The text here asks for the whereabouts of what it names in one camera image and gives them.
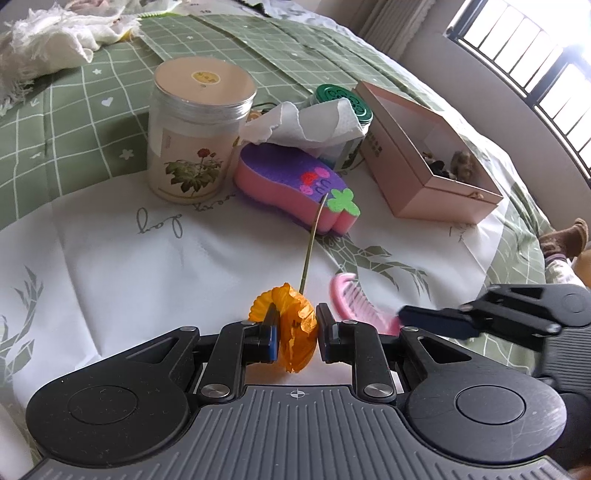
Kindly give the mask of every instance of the jar with green lid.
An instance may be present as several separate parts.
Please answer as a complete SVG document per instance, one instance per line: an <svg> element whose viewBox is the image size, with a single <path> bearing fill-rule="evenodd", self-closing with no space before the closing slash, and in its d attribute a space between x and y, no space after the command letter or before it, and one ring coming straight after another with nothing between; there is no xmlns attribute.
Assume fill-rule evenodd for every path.
<svg viewBox="0 0 591 480"><path fill-rule="evenodd" d="M363 130L363 136L354 138L345 143L323 149L318 153L318 159L335 171L350 167L357 156L361 142L369 131L369 125L374 118L374 113L369 106L350 90L339 85L325 83L320 85L307 101L306 106L318 103L330 102L339 98L346 98L351 103L355 115Z"/></svg>

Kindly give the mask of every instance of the window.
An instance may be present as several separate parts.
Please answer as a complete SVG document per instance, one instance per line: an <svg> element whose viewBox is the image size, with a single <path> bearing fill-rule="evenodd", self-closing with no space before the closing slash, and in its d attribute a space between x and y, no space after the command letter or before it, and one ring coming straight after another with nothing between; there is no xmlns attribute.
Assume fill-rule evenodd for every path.
<svg viewBox="0 0 591 480"><path fill-rule="evenodd" d="M547 124L591 187L588 0L469 0L447 36Z"/></svg>

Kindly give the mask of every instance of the tissue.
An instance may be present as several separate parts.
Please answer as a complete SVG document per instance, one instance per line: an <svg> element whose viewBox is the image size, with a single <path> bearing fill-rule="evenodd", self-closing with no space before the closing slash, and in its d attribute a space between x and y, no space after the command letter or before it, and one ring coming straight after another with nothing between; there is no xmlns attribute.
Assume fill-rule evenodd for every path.
<svg viewBox="0 0 591 480"><path fill-rule="evenodd" d="M365 135L348 99L318 103L302 110L283 102L265 115L246 123L240 138L253 144L273 143L297 147L317 157L328 147Z"/></svg>

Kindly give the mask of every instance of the red flower decoration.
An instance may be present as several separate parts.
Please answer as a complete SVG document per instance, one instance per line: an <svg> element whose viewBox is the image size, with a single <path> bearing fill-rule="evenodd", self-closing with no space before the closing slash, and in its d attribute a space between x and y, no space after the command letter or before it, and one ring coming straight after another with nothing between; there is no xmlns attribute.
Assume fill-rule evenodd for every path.
<svg viewBox="0 0 591 480"><path fill-rule="evenodd" d="M300 180L304 185L312 185L317 178L318 175L316 173L307 171L306 173L302 174Z"/></svg>

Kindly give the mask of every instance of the window frame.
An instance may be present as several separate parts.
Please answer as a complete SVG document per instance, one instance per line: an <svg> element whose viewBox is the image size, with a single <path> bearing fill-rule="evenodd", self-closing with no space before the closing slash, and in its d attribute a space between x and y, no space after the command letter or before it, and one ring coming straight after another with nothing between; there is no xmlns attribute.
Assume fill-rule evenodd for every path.
<svg viewBox="0 0 591 480"><path fill-rule="evenodd" d="M480 52L478 46L474 46L465 40L466 33L477 19L478 15L482 12L488 1L489 0L470 0L467 5L464 5L463 11L456 17L454 23L447 29L445 36L460 46L462 49L467 51L481 63L483 63L486 67L488 67L489 70L491 70L495 75L503 80L517 94L517 96L523 102L525 102L527 106L530 107L530 109L545 123L548 129L564 147L566 152L569 154L581 172L581 175L585 179L587 185L591 189L591 167L587 167L579 154L579 151L582 151L585 146L587 146L589 140L584 144L584 146L581 147L581 149L579 149L579 151L577 151L568 139L567 135L560 130L554 120L549 115L547 115L540 106L540 102L544 99L546 94L554 86L556 81L560 78L561 74L569 65L572 64L577 67L587 80L591 80L591 65L583 58L583 46L573 45L565 47L556 61L550 66L548 71L532 88L531 92L527 92L524 87L521 87L510 77L508 73L498 66L494 60Z"/></svg>

